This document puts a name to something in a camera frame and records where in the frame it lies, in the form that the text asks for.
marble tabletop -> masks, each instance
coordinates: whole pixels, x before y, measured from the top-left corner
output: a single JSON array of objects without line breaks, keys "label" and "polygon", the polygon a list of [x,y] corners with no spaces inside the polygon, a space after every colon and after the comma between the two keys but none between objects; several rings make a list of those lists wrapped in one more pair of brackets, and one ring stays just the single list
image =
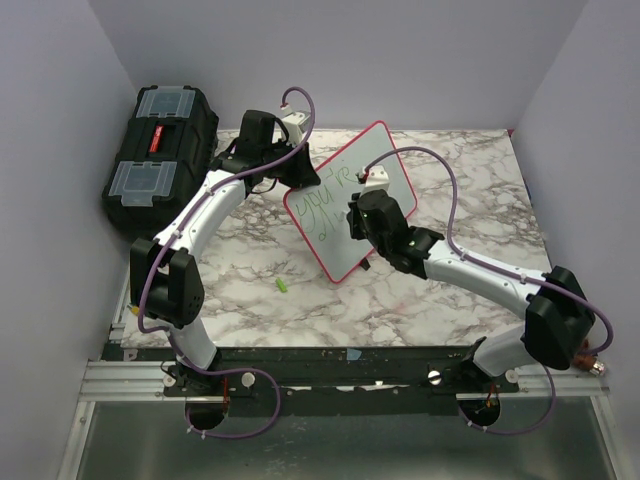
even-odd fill
[{"label": "marble tabletop", "polygon": [[[220,132],[224,148],[237,132]],[[314,165],[355,137],[317,130]],[[443,155],[460,185],[454,238],[463,247],[507,263],[548,271],[542,235],[504,130],[398,131],[398,147],[420,145]],[[402,157],[418,197],[413,225],[444,232],[451,184],[424,154]],[[396,272],[375,253],[368,271],[329,281],[287,215],[278,185],[252,195],[222,224],[198,268],[205,287],[202,318],[220,346],[468,345],[518,321],[458,287]],[[281,278],[288,287],[281,293]],[[141,334],[125,312],[125,348],[167,347],[163,333]]]}]

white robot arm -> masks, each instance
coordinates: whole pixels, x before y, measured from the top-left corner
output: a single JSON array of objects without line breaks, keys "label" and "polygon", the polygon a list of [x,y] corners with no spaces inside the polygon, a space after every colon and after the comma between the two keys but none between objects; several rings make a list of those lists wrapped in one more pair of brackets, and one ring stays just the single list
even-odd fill
[{"label": "white robot arm", "polygon": [[468,363],[489,377],[535,362],[569,368],[595,321],[584,302],[550,288],[560,287],[584,299],[573,273],[562,267],[550,273],[525,269],[459,247],[462,254],[455,252],[442,234],[407,224],[398,203],[387,194],[389,179],[384,167],[372,167],[361,182],[362,193],[349,203],[352,238],[368,240],[401,272],[457,285],[524,320],[501,335],[479,339]]},{"label": "white robot arm", "polygon": [[[178,217],[153,241],[138,239],[131,248],[131,301],[139,305],[144,298],[147,315],[139,327],[147,333],[167,330],[179,351],[202,369],[212,365],[217,353],[199,315],[204,288],[196,265],[205,245],[265,176],[292,188],[320,183],[304,139],[310,114],[294,112],[288,105],[282,109],[283,119],[247,111],[239,137],[216,157],[202,187]],[[284,139],[273,142],[276,124]],[[278,162],[287,154],[293,154],[290,160]],[[262,171],[237,178],[239,172],[256,167]],[[169,271],[153,272],[148,285],[149,272],[159,256],[162,261],[155,268],[164,266]]]}]

whiteboard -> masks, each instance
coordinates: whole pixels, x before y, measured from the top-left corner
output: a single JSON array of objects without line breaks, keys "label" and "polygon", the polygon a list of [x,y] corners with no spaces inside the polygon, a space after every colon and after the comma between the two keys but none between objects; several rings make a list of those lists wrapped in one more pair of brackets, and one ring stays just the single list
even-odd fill
[{"label": "whiteboard", "polygon": [[[316,169],[322,181],[319,186],[289,190],[284,196],[287,212],[334,283],[344,280],[373,252],[368,241],[353,240],[349,234],[348,202],[351,195],[361,192],[363,187],[356,174],[395,148],[387,126],[376,122]],[[418,201],[400,158],[391,155],[380,165],[389,175],[389,196],[396,199],[408,217]]]}]

black toolbox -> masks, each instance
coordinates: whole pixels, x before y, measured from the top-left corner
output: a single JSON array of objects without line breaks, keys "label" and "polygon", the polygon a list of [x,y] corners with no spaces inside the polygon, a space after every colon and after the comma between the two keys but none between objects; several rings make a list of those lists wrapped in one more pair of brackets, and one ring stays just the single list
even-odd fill
[{"label": "black toolbox", "polygon": [[198,191],[217,146],[218,116],[197,88],[143,88],[102,202],[127,238],[151,238]]}]

toolbox lid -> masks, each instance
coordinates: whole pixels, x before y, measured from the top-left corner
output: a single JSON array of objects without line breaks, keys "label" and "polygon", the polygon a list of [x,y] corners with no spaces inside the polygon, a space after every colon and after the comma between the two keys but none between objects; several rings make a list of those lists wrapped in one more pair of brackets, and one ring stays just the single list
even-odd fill
[{"label": "toolbox lid", "polygon": [[177,162],[120,162],[109,196],[120,195],[123,207],[153,207],[153,197],[167,197]]},{"label": "toolbox lid", "polygon": [[195,90],[184,87],[158,87],[146,90],[142,94],[136,118],[189,118],[195,98]]}]

